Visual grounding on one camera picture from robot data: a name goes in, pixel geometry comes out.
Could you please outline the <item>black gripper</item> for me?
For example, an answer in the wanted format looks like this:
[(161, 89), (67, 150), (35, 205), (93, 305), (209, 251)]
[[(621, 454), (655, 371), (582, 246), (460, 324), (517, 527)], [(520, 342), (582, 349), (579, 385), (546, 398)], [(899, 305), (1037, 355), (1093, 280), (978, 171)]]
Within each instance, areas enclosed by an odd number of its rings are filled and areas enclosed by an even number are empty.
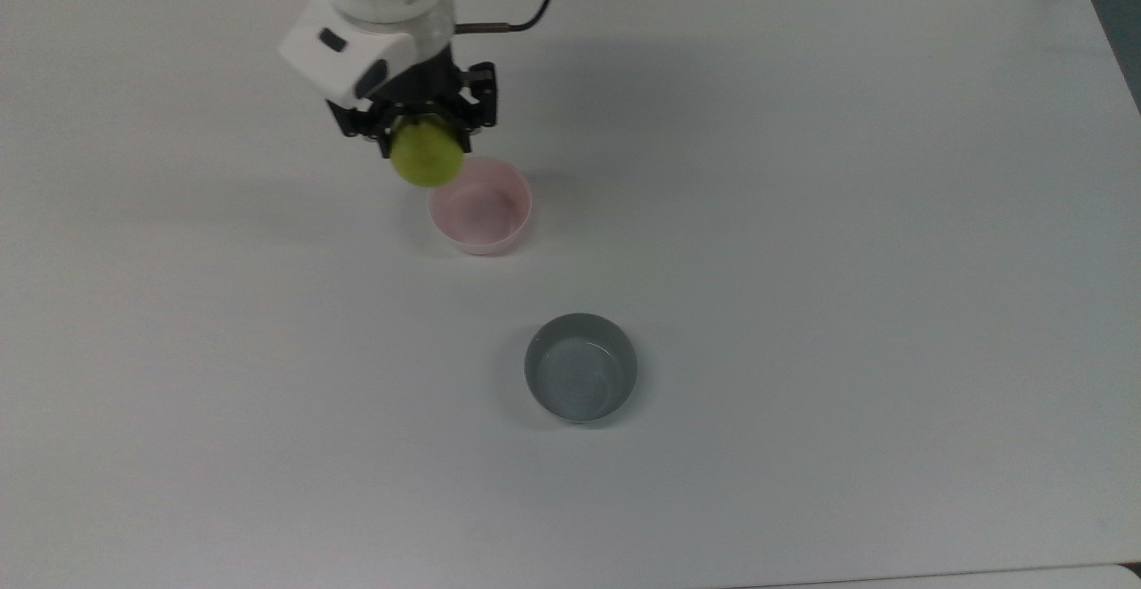
[(365, 98), (366, 107), (341, 107), (327, 102), (346, 137), (361, 135), (377, 142), (382, 158), (391, 159), (397, 127), (412, 119), (439, 118), (462, 151), (472, 151), (472, 136), (497, 126), (497, 70), (493, 62), (458, 68), (452, 54), (436, 54), (396, 75)]

